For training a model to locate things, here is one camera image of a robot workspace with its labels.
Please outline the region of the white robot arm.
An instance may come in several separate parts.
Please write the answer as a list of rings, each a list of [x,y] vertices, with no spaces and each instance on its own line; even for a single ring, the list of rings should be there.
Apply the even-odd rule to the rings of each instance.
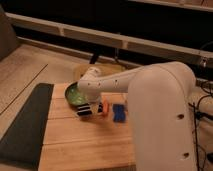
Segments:
[[[78,81],[90,102],[102,92],[127,94],[137,171],[197,171],[188,97],[193,71],[181,62],[103,76],[91,67]]]

